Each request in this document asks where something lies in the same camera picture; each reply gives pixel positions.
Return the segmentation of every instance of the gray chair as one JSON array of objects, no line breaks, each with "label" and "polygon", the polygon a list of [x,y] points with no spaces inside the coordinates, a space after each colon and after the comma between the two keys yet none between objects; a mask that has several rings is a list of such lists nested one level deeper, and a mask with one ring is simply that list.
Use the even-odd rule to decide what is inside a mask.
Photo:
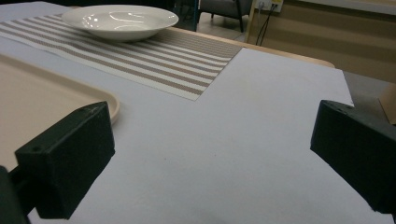
[{"label": "gray chair", "polygon": [[239,20],[241,33],[244,32],[244,24],[242,17],[250,13],[250,8],[253,0],[201,0],[197,23],[201,17],[202,12],[211,13],[213,15],[220,15]]}]

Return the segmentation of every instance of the gray stripe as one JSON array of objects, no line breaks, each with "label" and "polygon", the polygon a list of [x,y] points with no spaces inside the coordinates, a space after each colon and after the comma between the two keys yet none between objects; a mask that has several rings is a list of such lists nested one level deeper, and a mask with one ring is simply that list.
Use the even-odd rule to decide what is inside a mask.
[{"label": "gray stripe", "polygon": [[51,45],[50,43],[34,39],[34,38],[30,37],[30,36],[26,36],[26,35],[21,35],[21,34],[18,34],[18,33],[10,32],[10,31],[2,29],[2,28],[0,28],[0,31],[3,32],[3,33],[10,34],[10,35],[18,36],[20,38],[24,38],[26,40],[29,40],[29,41],[34,42],[34,43],[39,44],[39,45],[43,45],[43,46],[54,48],[54,49],[59,49],[59,50],[61,50],[63,52],[66,52],[66,53],[68,53],[70,55],[79,57],[81,59],[84,59],[84,60],[87,60],[87,61],[92,61],[94,63],[99,63],[101,65],[104,65],[104,66],[107,66],[107,67],[110,67],[110,68],[113,68],[113,69],[117,69],[117,70],[122,71],[122,72],[130,73],[130,74],[133,74],[133,75],[138,76],[138,77],[143,77],[143,78],[146,78],[146,79],[149,79],[149,80],[152,80],[152,81],[156,81],[156,82],[162,83],[164,85],[167,85],[167,86],[170,86],[170,87],[173,87],[173,88],[176,88],[176,89],[180,89],[180,90],[183,90],[183,91],[191,92],[191,93],[197,94],[197,95],[200,95],[200,94],[203,93],[203,91],[196,90],[196,89],[190,88],[190,87],[186,87],[186,86],[183,86],[183,85],[180,85],[178,83],[175,83],[175,82],[172,82],[172,81],[169,81],[169,80],[165,80],[165,79],[162,79],[162,78],[152,77],[150,75],[137,72],[137,71],[135,71],[133,69],[128,69],[128,68],[125,68],[125,67],[122,67],[122,66],[118,66],[118,65],[113,64],[113,63],[108,63],[108,62],[105,62],[103,60],[96,59],[96,58],[93,58],[93,57],[90,57],[90,56],[75,52],[75,51],[73,51],[71,49],[68,49],[68,48],[65,48],[65,47],[62,47],[62,46]]},{"label": "gray stripe", "polygon": [[151,39],[223,58],[232,58],[241,49],[239,46],[218,40],[178,33],[171,30],[163,30]]},{"label": "gray stripe", "polygon": [[[25,19],[25,21],[28,21],[28,22],[43,26],[43,24],[40,24],[39,22],[30,21],[28,19]],[[39,31],[46,32],[46,33],[49,33],[49,34],[52,34],[52,35],[58,35],[58,36],[61,36],[63,38],[66,38],[66,39],[78,40],[78,41],[84,42],[85,44],[89,44],[91,46],[94,45],[91,42],[75,39],[75,38],[70,37],[68,35],[62,35],[62,34],[59,34],[59,33],[52,32],[52,31],[47,30],[47,29],[37,28],[35,26],[31,26],[31,25],[28,25],[28,24],[25,24],[25,23],[21,23],[19,21],[14,21],[14,22],[19,24],[19,25],[23,25],[23,26],[26,26],[26,27],[29,27],[29,28],[32,28],[32,29],[37,29]],[[70,32],[68,30],[64,30],[62,28],[58,28],[58,27],[55,27],[55,26],[48,26],[48,27],[51,28],[51,29],[54,29],[54,30],[58,30],[58,31],[61,31],[61,32],[67,32],[69,34],[75,35],[74,33]],[[206,64],[206,65],[209,65],[209,66],[213,66],[213,67],[218,67],[219,68],[217,70],[213,70],[213,69],[208,69],[208,68],[205,68],[205,67],[202,67],[202,66],[197,66],[197,65],[195,65],[193,63],[184,63],[182,61],[178,61],[178,60],[162,57],[162,56],[155,55],[155,54],[152,54],[152,53],[149,53],[149,52],[145,52],[143,50],[128,48],[127,46],[125,47],[125,45],[123,45],[123,46],[117,46],[117,44],[113,44],[113,45],[108,44],[108,45],[110,47],[119,47],[119,48],[122,48],[122,49],[130,49],[132,52],[139,52],[141,54],[145,54],[145,55],[151,56],[153,58],[159,58],[159,59],[162,59],[164,61],[171,62],[171,63],[179,63],[179,64],[182,64],[182,65],[185,65],[185,66],[188,66],[188,67],[191,67],[191,68],[195,68],[195,69],[198,69],[198,70],[206,71],[206,72],[209,72],[209,73],[218,73],[219,69],[221,69],[223,67],[223,66],[218,65],[218,64],[207,63],[207,62],[204,62],[204,61],[201,61],[201,60],[191,60],[190,59],[190,61],[192,61],[192,62],[203,63],[203,64]],[[97,48],[101,48],[101,49],[103,48],[102,46],[98,46],[98,45],[94,45],[94,46],[97,47]],[[163,51],[163,50],[160,50],[160,49],[153,49],[153,48],[150,48],[150,47],[146,47],[146,49],[152,49],[154,51],[157,51],[157,52],[160,52],[160,53],[163,53],[163,54],[174,55],[176,57],[179,57],[176,54],[171,54],[169,52],[166,52],[166,51]],[[196,77],[203,77],[203,78],[212,79],[212,80],[214,79],[214,77],[212,77],[212,76],[207,76],[207,75],[200,74],[200,73],[197,73],[197,72],[193,72],[193,71],[190,71],[190,70],[187,70],[187,69],[178,68],[178,67],[166,64],[166,63],[158,63],[156,61],[148,60],[148,59],[145,59],[145,58],[142,58],[142,57],[139,57],[139,56],[135,56],[133,54],[129,54],[129,53],[125,53],[125,52],[122,52],[122,51],[119,51],[119,50],[115,50],[113,48],[107,48],[107,50],[108,51],[112,51],[114,53],[118,53],[118,54],[123,55],[123,56],[127,56],[127,57],[130,57],[130,58],[135,58],[137,60],[145,61],[147,63],[156,63],[156,64],[158,64],[160,66],[167,67],[167,68],[170,68],[170,69],[174,69],[174,70],[177,70],[177,71],[180,71],[180,72],[183,72],[183,73],[187,73],[187,74],[190,74],[190,75],[193,75],[193,76],[196,76]]]},{"label": "gray stripe", "polygon": [[[15,22],[15,25],[12,25],[12,23],[0,22],[0,24],[10,29],[13,29],[13,31],[9,31],[0,28],[0,32],[18,36],[20,39],[29,41],[33,46],[35,43],[46,47],[49,51],[51,51],[51,49],[57,49],[65,52],[66,54],[76,56],[80,59],[90,61],[96,64],[101,64],[103,66],[131,74],[131,76],[142,77],[147,80],[162,83],[165,86],[169,86],[185,92],[190,92],[192,94],[196,94],[197,96],[201,95],[203,91],[196,90],[195,88],[181,85],[174,81],[166,80],[164,78],[151,76],[150,72],[175,78],[177,80],[183,80],[191,84],[207,88],[209,84],[206,82],[163,71],[161,67],[169,68],[171,70],[178,71],[184,74],[189,74],[191,76],[205,78],[211,82],[213,79],[215,79],[219,71],[225,66],[218,65],[218,63],[228,63],[231,58],[235,56],[241,49],[241,47],[228,43],[223,43],[218,40],[204,38],[196,35],[184,34],[172,30],[162,30],[148,40],[135,43],[106,43],[103,41],[103,39],[68,26],[62,21],[61,16],[62,14],[58,14],[54,16],[35,17],[34,21],[32,20],[32,18],[13,21]],[[50,40],[56,44],[51,44],[46,40]],[[125,63],[134,66],[135,68],[141,68],[146,70],[147,73],[138,72],[133,68],[126,68],[121,65],[107,62],[106,59],[101,60],[95,58],[94,56],[79,53],[78,51],[69,49],[68,47],[76,48],[83,52],[96,54],[100,57],[112,60],[113,62]],[[190,55],[193,58],[181,56],[183,54]],[[212,57],[205,56],[203,54],[217,56],[224,59],[213,59]],[[157,62],[153,59],[159,59],[162,62]],[[179,68],[177,65],[170,65],[168,63],[180,64],[187,69]],[[155,64],[155,66],[158,66],[159,68],[151,67],[148,64]],[[214,69],[208,69],[205,66],[211,66]],[[214,75],[208,76],[202,74],[201,72],[190,71],[188,68],[194,68],[198,71],[213,73]]]},{"label": "gray stripe", "polygon": [[[102,56],[102,57],[106,57],[106,58],[108,58],[108,59],[111,59],[111,60],[114,60],[114,61],[117,61],[117,62],[120,62],[120,63],[126,63],[126,64],[129,64],[129,65],[135,66],[135,67],[140,67],[140,68],[142,68],[142,69],[146,69],[146,70],[149,70],[149,71],[151,71],[151,72],[159,73],[159,74],[162,74],[162,75],[165,75],[165,76],[168,76],[168,77],[177,78],[177,79],[179,79],[179,80],[187,81],[187,82],[190,82],[190,83],[195,84],[195,85],[199,85],[199,86],[203,86],[203,87],[208,87],[208,86],[209,86],[209,83],[205,83],[205,82],[198,81],[198,80],[195,80],[195,79],[192,79],[192,78],[188,78],[188,77],[183,77],[183,76],[179,76],[179,75],[176,75],[176,74],[172,74],[172,73],[163,71],[163,70],[161,70],[161,69],[152,68],[152,67],[149,67],[149,66],[147,66],[147,65],[145,65],[145,64],[141,64],[141,63],[136,63],[136,62],[133,62],[133,61],[125,60],[125,59],[122,59],[122,58],[119,58],[119,57],[116,57],[116,56],[113,56],[113,55],[104,54],[104,53],[102,53],[102,52],[100,52],[100,51],[93,50],[93,49],[88,49],[88,48],[85,48],[85,47],[83,47],[83,46],[80,46],[78,43],[73,43],[73,42],[68,42],[68,41],[62,41],[62,40],[60,40],[60,39],[56,39],[56,38],[53,38],[53,37],[50,37],[50,36],[47,36],[47,35],[42,35],[42,34],[39,34],[39,33],[36,33],[36,32],[24,30],[24,29],[22,29],[22,28],[15,27],[15,26],[12,26],[12,25],[10,25],[10,24],[5,24],[5,26],[7,26],[7,27],[9,27],[9,28],[12,28],[12,29],[15,29],[15,30],[19,30],[19,31],[21,31],[21,32],[25,32],[25,33],[30,34],[30,35],[36,35],[36,36],[38,36],[38,37],[40,37],[40,38],[48,39],[48,40],[53,41],[53,42],[57,42],[57,43],[60,43],[60,44],[66,44],[66,45],[72,46],[72,47],[74,47],[74,48],[76,48],[76,49],[81,49],[81,50],[87,51],[87,52],[92,53],[92,54],[100,55],[100,56]],[[44,32],[47,32],[47,33],[53,33],[53,32],[47,31],[47,30],[43,30],[43,29],[41,29],[41,30],[44,31]],[[67,35],[60,35],[60,34],[57,34],[57,33],[53,33],[53,34],[54,34],[54,35],[61,36],[61,37],[63,37],[63,38],[69,38],[69,39],[71,39],[71,40],[78,40],[78,39],[76,39],[76,38],[69,37],[69,36],[67,36]],[[94,46],[94,44],[89,43],[89,42],[86,42],[86,41],[81,41],[81,42],[83,42],[83,43],[85,43],[85,44],[88,44],[88,45]],[[114,50],[114,49],[110,49],[110,48],[105,48],[105,49],[106,49],[106,50],[109,50],[109,51],[113,51],[113,52],[118,53],[118,54],[126,54],[125,56],[129,56],[127,53],[124,53],[124,52],[121,52],[121,51],[118,51],[118,50]],[[150,63],[150,60],[146,60],[146,59],[144,59],[144,58],[137,57],[137,56],[134,56],[134,55],[131,55],[131,56],[133,56],[133,58],[135,58],[135,59],[142,60],[142,61],[146,61],[146,62],[149,62],[149,63]],[[157,63],[157,64],[159,64],[159,65],[161,65],[161,66],[170,67],[170,66],[167,65],[167,64],[160,64],[160,63]]]}]

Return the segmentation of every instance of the cable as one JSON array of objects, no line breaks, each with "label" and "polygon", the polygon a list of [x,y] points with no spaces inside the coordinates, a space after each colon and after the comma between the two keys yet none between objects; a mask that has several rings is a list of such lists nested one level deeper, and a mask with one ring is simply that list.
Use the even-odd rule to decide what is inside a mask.
[{"label": "cable", "polygon": [[262,28],[260,29],[260,32],[259,32],[259,34],[257,35],[256,45],[259,43],[259,39],[260,39],[260,35],[262,34],[262,30],[264,30],[264,33],[262,34],[262,41],[264,40],[264,36],[265,36],[266,31],[267,31],[267,27],[268,27],[268,23],[269,23],[271,14],[274,12],[274,10],[275,10],[276,7],[277,7],[276,4],[272,4],[271,10],[270,10],[270,12],[268,13],[267,20],[266,20],[265,23],[262,25]]},{"label": "cable", "polygon": [[262,14],[262,8],[264,7],[264,3],[260,2],[259,3],[259,16],[257,18],[257,26],[260,26],[260,15]]}]

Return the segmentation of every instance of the table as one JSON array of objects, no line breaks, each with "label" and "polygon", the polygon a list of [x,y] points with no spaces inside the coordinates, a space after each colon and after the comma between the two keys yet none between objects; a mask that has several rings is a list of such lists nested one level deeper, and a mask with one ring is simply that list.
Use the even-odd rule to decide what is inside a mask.
[{"label": "table", "polygon": [[[3,5],[0,21],[67,9]],[[319,101],[352,105],[340,70],[242,49],[194,102],[9,39],[0,46],[121,101],[116,155],[74,215],[33,211],[32,223],[392,222],[309,149]]]}]

